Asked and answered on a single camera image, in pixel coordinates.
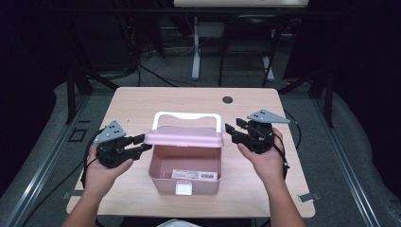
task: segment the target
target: table top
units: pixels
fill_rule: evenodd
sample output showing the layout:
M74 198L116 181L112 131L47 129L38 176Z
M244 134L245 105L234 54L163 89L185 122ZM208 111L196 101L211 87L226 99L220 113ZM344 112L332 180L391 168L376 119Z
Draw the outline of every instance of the table top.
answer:
M224 97L233 102L226 104ZM116 120L127 136L150 131L154 115L160 111L219 114L222 122L237 130L236 118L260 109L285 116L276 90L262 88L165 88L122 87L113 96L102 127ZM191 127L216 126L216 120L202 118L191 121ZM159 126L186 126L171 117L159 120ZM290 165L287 175L288 190L304 218L315 214L312 202L300 202L299 195L309 193L305 175L287 124L273 124L283 135L287 159ZM224 132L221 150L221 179L216 195L177 196L161 194L148 175L153 150L145 151L140 160L121 175L100 204L99 215L171 217L171 218L265 218L270 216L269 198L262 181L252 164L242 156ZM71 212L78 202L80 181L67 205Z
M306 8L309 0L174 0L183 8Z

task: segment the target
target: handheld controller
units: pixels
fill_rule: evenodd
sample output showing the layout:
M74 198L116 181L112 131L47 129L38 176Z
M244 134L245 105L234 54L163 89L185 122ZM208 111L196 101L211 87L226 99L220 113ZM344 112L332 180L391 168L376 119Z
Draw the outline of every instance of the handheld controller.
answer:
M246 130L247 133L236 131L234 127L230 126L229 124L225 124L226 132L231 135L232 142L235 144L241 143L250 151L253 151L257 154L264 153L274 146L283 159L283 174L284 178L286 178L287 170L289 168L286 154L284 150L281 152L278 147L274 145L275 135L273 133L271 123L288 124L289 120L264 109L249 114L247 118L250 119L248 122L240 118L236 119L236 124L241 129Z
M139 160L142 152L152 148L152 145L142 144L136 148L125 149L130 144L138 145L144 142L145 135L124 137L125 131L116 121L112 121L94 143L98 144L96 157L98 161L109 168L114 168L128 159Z

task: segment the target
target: black circular hole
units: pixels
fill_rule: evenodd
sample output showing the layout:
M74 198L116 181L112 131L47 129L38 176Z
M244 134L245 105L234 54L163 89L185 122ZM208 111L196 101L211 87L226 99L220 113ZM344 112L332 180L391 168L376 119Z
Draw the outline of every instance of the black circular hole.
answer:
M233 102L233 98L230 97L230 96L225 96L225 97L223 98L223 102L226 103L226 104L230 104L230 103Z

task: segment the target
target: gray carpet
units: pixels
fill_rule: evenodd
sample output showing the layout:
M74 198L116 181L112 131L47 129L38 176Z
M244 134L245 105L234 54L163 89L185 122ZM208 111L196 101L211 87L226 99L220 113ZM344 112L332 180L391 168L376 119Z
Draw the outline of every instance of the gray carpet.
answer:
M287 84L282 81L288 55L292 47L291 39L282 39L278 49L277 58L273 64L273 72L276 81L267 87L280 89ZM169 78L195 84L199 87L216 87L218 83L218 57L216 55L216 41L209 40L202 47L200 80L191 79L192 54L179 55L174 51L167 51L163 60L157 54L147 61L142 61L148 69ZM225 78L225 87L259 87L262 78ZM107 111L113 92L104 85L91 81L95 91L92 96L78 95L78 103L82 103L81 111L72 123L69 131L64 127L67 119L66 86L62 84L55 92L58 97L56 108L38 140L35 148L26 160L25 165L15 178L9 190L0 200L2 212L0 225L20 226L21 220L13 222L16 216L28 213L28 210L17 208L21 205L21 198L32 178L35 177L41 164L54 150L58 139L61 137L60 151L55 155L55 164L49 169L49 174L44 176L44 185L38 188L39 195L32 198L35 207L38 202L54 188L68 173L83 159L83 151L88 143L90 135L101 126L100 123ZM126 78L114 80L120 86L137 86L138 72ZM179 86L187 84L171 81ZM152 74L141 71L141 86L169 86ZM283 106L298 122L301 128L302 141L298 147L299 156L305 172L306 181L311 192L318 192L322 198L315 201L316 215L307 219L308 226L367 226L359 208L355 195L350 190L349 184L344 178L336 156L335 147L331 137L326 131L324 122L319 118L321 114L316 109L315 101L305 94L307 85L304 85L294 93L282 95ZM399 203L396 197L383 185L379 175L371 162L371 148L363 128L347 108L346 104L338 97L334 98L333 106L334 132L338 136L342 147L355 171L361 186L366 193L366 198L372 205L380 226L401 226ZM294 142L297 143L301 134L295 124L290 124ZM26 226L59 226L67 217L65 211L68 202L68 193L73 190L78 180L80 171L76 171L40 206L30 218ZM121 217L99 217L105 226L118 226ZM256 220L257 225L263 219Z

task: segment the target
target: black curtain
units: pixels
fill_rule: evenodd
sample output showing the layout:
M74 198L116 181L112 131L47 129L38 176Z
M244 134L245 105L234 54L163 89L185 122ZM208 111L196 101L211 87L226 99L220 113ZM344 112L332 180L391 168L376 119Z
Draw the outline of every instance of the black curtain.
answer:
M401 198L401 2L310 0L307 10L351 17L303 20L285 79L307 77L337 54L334 91L366 131L384 184Z
M34 1L3 1L0 14L3 195L47 123L67 67Z

